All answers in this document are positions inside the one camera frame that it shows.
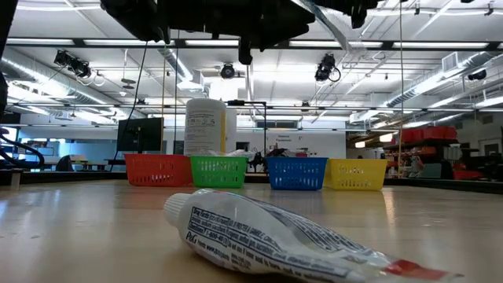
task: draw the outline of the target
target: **ceiling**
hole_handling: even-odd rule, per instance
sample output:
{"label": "ceiling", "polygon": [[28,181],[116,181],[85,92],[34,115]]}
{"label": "ceiling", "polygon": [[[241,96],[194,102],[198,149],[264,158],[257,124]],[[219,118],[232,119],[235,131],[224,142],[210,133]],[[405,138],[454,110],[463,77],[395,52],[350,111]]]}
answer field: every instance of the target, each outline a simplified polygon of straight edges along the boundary
{"label": "ceiling", "polygon": [[[419,1],[409,0],[403,2],[403,10],[415,9]],[[470,4],[462,4],[459,0],[422,0],[420,8],[424,13],[419,15],[405,14],[398,16],[368,16],[365,25],[357,30],[346,34],[349,39],[361,40],[399,40],[400,31],[404,40],[424,41],[491,41],[501,40],[503,30],[501,21],[503,16],[503,0],[492,1],[495,13],[485,17],[484,15],[454,16],[455,13],[481,13],[488,9],[488,0],[475,0]],[[99,1],[95,0],[20,0],[23,7],[96,7]],[[382,1],[380,7],[369,12],[393,13],[398,11],[399,1]],[[349,17],[335,15],[339,22],[350,24]],[[9,37],[43,37],[43,38],[103,38],[103,39],[128,39],[132,38],[122,26],[117,24],[105,11],[90,9],[80,11],[43,12],[26,9],[18,9]],[[204,33],[188,33],[185,31],[172,31],[174,39],[209,39],[211,35]],[[310,26],[310,31],[301,35],[300,39],[332,39],[332,36],[319,24]],[[41,62],[46,66],[59,70],[53,60],[57,49],[52,47],[11,47]],[[124,51],[121,49],[66,49],[70,54],[89,61],[90,66],[100,71],[105,76],[103,86],[90,85],[96,91],[101,92],[122,103],[132,103],[134,90],[128,91],[128,95],[121,96],[123,77],[138,80],[143,49],[128,50],[127,71],[123,75]],[[180,49],[176,54],[188,68],[202,71],[207,82],[219,80],[218,68],[223,63],[233,63],[236,70],[246,74],[246,67],[238,62],[236,50],[219,49]],[[314,81],[314,72],[317,64],[327,53],[333,53],[337,60],[343,58],[340,65],[342,79],[338,83],[320,86]],[[378,106],[383,99],[399,90],[403,79],[407,84],[411,80],[420,77],[437,68],[442,63],[442,58],[451,52],[446,51],[405,51],[403,53],[361,51],[346,54],[342,50],[265,50],[252,51],[253,81],[256,101],[266,101],[276,105],[300,105],[308,100],[311,105],[337,105],[337,106]],[[164,60],[155,49],[146,51],[144,70],[141,74],[141,83],[138,90],[139,97],[146,97],[147,102],[159,104],[160,97],[164,96],[167,101],[177,95],[178,101],[185,103],[192,97],[203,97],[203,94],[194,94],[188,91],[176,90],[175,77],[164,77]],[[72,76],[66,70],[65,75]],[[490,69],[488,79],[499,77],[500,68],[495,66]],[[239,89],[239,98],[247,100],[244,79],[234,79]],[[431,93],[424,94],[426,97],[434,96],[437,100],[452,95],[454,88],[443,87]],[[417,105],[408,107],[424,107],[421,99],[414,99]],[[142,110],[145,113],[158,112],[156,110]]]}

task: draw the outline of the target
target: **wooden table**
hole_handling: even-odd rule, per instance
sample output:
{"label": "wooden table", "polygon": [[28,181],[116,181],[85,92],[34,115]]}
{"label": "wooden table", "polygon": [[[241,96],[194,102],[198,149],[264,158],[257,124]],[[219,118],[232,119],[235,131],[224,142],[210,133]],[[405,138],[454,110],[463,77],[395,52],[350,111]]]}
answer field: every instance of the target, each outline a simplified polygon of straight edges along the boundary
{"label": "wooden table", "polygon": [[[1,282],[292,282],[213,266],[182,245],[164,219],[167,197],[193,189],[126,181],[22,186],[0,192]],[[296,211],[381,252],[503,282],[503,196],[441,189],[383,192],[233,190]]]}

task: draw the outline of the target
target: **toothpaste tube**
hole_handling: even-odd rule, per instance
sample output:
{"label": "toothpaste tube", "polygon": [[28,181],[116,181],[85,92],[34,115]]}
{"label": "toothpaste tube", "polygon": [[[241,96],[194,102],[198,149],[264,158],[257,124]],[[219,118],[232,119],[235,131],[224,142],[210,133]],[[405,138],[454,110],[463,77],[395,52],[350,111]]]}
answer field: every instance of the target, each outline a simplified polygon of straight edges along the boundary
{"label": "toothpaste tube", "polygon": [[337,283],[448,282],[460,276],[373,251],[295,213],[233,193],[177,193],[164,213],[196,253],[247,274]]}

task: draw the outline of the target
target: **computer monitor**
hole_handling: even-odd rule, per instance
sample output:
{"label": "computer monitor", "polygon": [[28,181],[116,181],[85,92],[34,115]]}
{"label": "computer monitor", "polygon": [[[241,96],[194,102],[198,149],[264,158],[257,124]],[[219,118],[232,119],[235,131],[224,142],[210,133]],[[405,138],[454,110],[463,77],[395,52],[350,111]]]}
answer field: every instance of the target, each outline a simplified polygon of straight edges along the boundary
{"label": "computer monitor", "polygon": [[163,142],[163,118],[119,121],[117,151],[160,151]]}

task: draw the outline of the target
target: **red basket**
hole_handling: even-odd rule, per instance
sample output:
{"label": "red basket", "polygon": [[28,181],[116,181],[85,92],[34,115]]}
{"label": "red basket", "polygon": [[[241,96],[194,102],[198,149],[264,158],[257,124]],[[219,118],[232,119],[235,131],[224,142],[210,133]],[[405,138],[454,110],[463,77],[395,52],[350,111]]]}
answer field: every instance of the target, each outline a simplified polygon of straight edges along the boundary
{"label": "red basket", "polygon": [[124,154],[133,186],[181,187],[193,184],[190,158],[182,155]]}

